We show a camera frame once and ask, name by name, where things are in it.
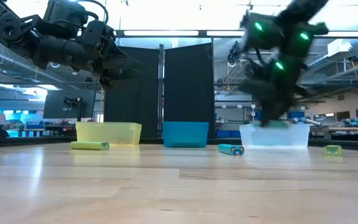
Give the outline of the yellow translucent plastic bin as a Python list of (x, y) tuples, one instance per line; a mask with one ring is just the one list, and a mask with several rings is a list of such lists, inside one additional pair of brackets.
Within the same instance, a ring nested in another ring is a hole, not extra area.
[(108, 142), (110, 145), (136, 146), (140, 141), (142, 125), (117, 122), (76, 123), (78, 141)]

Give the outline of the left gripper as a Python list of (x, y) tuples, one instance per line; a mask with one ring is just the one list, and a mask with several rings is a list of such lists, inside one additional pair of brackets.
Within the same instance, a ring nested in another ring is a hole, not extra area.
[(97, 0), (48, 0), (35, 27), (40, 40), (33, 63), (42, 69), (52, 62), (91, 72), (104, 89), (136, 78), (143, 63), (117, 47), (108, 20), (105, 5)]

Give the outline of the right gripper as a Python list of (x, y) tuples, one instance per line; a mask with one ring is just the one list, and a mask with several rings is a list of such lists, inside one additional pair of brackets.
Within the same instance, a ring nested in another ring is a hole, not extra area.
[(310, 91), (298, 84), (299, 74), (288, 74), (275, 62), (266, 65), (249, 62), (239, 90), (252, 95), (261, 104), (261, 123), (278, 121), (296, 103), (296, 95), (310, 96)]

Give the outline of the green rectangular block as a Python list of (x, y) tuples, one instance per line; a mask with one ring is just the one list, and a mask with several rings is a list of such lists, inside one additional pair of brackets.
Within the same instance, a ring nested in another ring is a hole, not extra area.
[(70, 143), (71, 149), (76, 150), (96, 150), (103, 151), (109, 149), (108, 142), (84, 142), (84, 141), (73, 141)]
[(324, 146), (323, 154), (326, 156), (342, 156), (343, 150), (340, 145), (327, 145)]

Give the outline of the black folding room divider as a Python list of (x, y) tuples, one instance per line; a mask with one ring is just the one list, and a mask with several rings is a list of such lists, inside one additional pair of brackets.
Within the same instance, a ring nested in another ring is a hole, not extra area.
[(163, 102), (165, 121), (198, 121), (208, 124), (214, 136), (213, 46), (210, 43), (164, 51), (163, 96), (159, 97), (157, 49), (123, 47), (142, 62), (130, 80), (122, 80), (105, 94), (104, 121), (138, 123), (142, 139), (158, 137), (158, 104)]

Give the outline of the blue plastic bin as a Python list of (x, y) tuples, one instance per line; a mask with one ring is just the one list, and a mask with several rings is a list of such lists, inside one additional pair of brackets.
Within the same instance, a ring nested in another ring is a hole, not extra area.
[(164, 121), (162, 131), (165, 147), (206, 147), (209, 123)]

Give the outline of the clear plastic bin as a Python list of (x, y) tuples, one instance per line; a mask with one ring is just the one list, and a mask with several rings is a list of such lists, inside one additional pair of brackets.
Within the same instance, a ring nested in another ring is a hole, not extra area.
[(310, 125), (262, 128), (258, 124), (245, 124), (239, 127), (239, 131), (244, 147), (305, 148), (308, 146)]

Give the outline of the dark computer monitor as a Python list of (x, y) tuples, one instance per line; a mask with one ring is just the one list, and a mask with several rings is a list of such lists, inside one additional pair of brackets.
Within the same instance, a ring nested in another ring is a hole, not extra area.
[[(44, 119), (63, 119), (67, 106), (63, 105), (64, 97), (83, 97), (82, 118), (93, 116), (94, 103), (96, 98), (95, 90), (54, 90), (48, 91), (44, 105)], [(68, 112), (67, 118), (76, 118), (76, 110)]]

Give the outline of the wooden workbench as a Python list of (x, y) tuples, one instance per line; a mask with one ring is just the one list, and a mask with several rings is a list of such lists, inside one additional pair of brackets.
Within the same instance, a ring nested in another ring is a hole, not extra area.
[(339, 133), (341, 135), (350, 136), (351, 134), (358, 134), (358, 127), (327, 127), (327, 126), (312, 126), (312, 135), (322, 135), (325, 140), (332, 140), (333, 134)]

